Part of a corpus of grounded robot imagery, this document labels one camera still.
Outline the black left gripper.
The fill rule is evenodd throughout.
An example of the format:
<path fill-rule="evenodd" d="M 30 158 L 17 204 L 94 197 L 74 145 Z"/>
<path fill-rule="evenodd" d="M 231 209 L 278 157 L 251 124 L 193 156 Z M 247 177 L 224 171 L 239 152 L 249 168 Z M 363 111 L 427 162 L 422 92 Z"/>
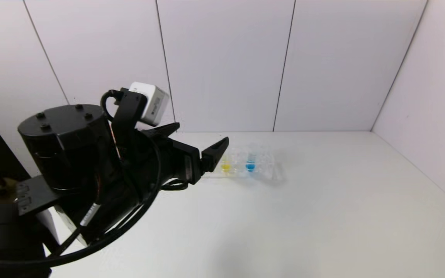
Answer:
<path fill-rule="evenodd" d="M 169 136 L 180 128 L 179 122 L 144 129 L 140 133 L 153 145 L 154 165 L 158 166 L 160 185 L 194 185 L 203 172 L 214 172 L 229 146 L 229 137 L 202 151 Z"/>

